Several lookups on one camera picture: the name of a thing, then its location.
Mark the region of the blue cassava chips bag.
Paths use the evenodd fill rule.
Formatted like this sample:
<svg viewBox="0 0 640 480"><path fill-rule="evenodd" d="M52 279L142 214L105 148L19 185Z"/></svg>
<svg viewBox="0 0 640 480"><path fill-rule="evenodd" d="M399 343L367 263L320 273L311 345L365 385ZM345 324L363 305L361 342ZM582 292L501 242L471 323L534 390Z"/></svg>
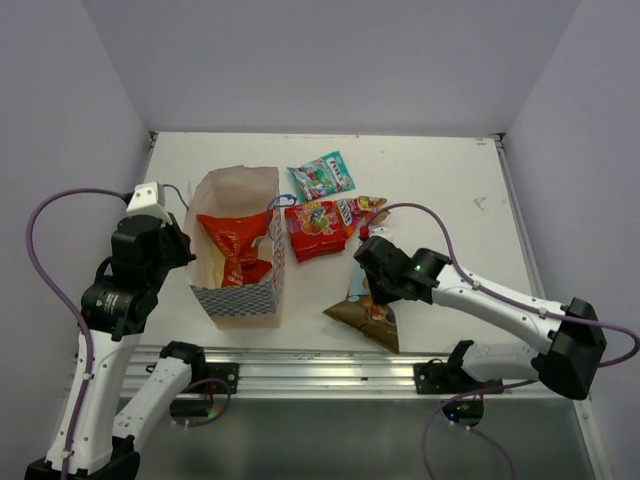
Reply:
<svg viewBox="0 0 640 480"><path fill-rule="evenodd" d="M326 308L323 313L334 321L358 330L389 352L399 353L395 313L389 305L378 305L373 301L366 273L359 265L354 267L345 298Z"/></svg>

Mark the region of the red chips bag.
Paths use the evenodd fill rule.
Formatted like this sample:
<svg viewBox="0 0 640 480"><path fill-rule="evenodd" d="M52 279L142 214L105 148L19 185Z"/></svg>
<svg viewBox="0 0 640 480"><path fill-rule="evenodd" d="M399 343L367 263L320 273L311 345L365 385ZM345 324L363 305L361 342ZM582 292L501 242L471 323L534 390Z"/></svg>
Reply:
<svg viewBox="0 0 640 480"><path fill-rule="evenodd" d="M266 213L236 218L198 214L196 219L215 247L217 288L258 284L270 273L272 263L259 257L270 220Z"/></svg>

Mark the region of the white paper bag blue handles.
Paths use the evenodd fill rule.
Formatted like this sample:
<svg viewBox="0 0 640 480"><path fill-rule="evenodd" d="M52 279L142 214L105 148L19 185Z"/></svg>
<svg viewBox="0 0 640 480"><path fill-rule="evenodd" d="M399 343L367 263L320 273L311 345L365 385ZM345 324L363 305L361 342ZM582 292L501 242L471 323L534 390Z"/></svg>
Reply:
<svg viewBox="0 0 640 480"><path fill-rule="evenodd" d="M284 202L275 167L232 166L190 186L187 285L221 330L277 328L284 298Z"/></svg>

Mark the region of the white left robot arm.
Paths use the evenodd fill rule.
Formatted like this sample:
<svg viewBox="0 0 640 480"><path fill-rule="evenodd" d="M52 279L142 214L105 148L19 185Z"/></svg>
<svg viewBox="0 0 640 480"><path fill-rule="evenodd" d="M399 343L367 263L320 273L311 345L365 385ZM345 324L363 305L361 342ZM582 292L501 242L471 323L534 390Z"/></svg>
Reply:
<svg viewBox="0 0 640 480"><path fill-rule="evenodd" d="M81 298L76 371L58 432L47 454L27 467L28 479L135 478L143 445L174 398L207 383L203 349L172 341L144 385L118 407L130 359L168 273L195 256L170 213L120 220L111 248Z"/></svg>

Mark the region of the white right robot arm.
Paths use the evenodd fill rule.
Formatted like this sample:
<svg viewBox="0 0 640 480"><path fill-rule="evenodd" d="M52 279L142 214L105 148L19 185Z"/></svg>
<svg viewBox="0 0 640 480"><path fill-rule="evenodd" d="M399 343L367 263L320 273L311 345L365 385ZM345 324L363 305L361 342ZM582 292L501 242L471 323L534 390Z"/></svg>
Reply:
<svg viewBox="0 0 640 480"><path fill-rule="evenodd" d="M377 304L420 301L471 315L516 342L459 341L432 378L452 393L539 381L572 400L587 398L607 346L593 307L578 298L562 305L528 297L456 269L448 256L420 248L407 255L372 236L354 254Z"/></svg>

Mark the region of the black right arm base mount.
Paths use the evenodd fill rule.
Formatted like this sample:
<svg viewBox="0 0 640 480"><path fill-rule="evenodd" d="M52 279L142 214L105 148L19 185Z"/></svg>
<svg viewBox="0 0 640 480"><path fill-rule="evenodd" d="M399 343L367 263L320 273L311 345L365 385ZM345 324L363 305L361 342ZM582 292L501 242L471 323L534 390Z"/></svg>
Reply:
<svg viewBox="0 0 640 480"><path fill-rule="evenodd" d="M455 346L445 362L431 359L426 363L414 364L413 380L416 393L456 395L489 387L501 387L501 380L478 382L462 369L463 354L473 345L472 340L463 340ZM471 398L456 400L443 408L443 415L454 423L475 427L484 416L483 396L475 394Z"/></svg>

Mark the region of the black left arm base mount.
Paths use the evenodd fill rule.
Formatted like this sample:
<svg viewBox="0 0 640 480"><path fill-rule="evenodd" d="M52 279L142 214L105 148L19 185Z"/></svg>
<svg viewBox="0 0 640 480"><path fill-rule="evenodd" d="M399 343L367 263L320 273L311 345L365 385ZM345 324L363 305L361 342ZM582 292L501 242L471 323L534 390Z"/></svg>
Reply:
<svg viewBox="0 0 640 480"><path fill-rule="evenodd" d="M175 425L193 429L221 419L237 393L239 364L209 363L202 378L192 381L170 404Z"/></svg>

